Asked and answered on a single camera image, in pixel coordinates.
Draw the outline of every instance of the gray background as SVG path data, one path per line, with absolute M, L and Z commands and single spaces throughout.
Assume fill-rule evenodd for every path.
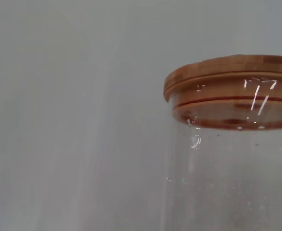
M 165 77 L 282 55 L 282 1 L 0 0 L 0 231 L 157 231 Z

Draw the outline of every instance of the jar lid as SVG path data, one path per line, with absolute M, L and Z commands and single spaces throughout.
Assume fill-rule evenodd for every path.
M 233 55 L 172 72 L 164 96 L 173 117 L 198 127 L 282 129 L 282 56 Z
M 170 95 L 196 81 L 218 78 L 223 74 L 234 72 L 269 72 L 282 74 L 282 56 L 277 55 L 232 55 L 209 59 L 183 66 L 167 77 L 164 84 L 164 97 L 169 101 Z

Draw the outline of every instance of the glass jar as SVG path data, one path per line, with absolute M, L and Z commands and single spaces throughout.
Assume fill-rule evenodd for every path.
M 282 231 L 282 56 L 171 73 L 164 231 Z

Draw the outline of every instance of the lid rim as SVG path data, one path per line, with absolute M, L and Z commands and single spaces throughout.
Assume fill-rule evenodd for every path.
M 169 101 L 170 95 L 189 84 L 189 80 L 207 79 L 219 74 L 266 72 L 282 74 L 282 56 L 277 55 L 232 55 L 188 64 L 170 73 L 164 84 L 164 97 Z

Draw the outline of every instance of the wooden lid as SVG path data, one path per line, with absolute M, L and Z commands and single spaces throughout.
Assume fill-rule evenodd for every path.
M 198 127 L 282 129 L 282 56 L 234 55 L 183 66 L 166 79 L 173 117 Z
M 196 81 L 213 78 L 216 74 L 234 72 L 269 72 L 282 74 L 282 56 L 275 55 L 232 55 L 214 58 L 183 66 L 172 72 L 164 85 L 164 97 Z

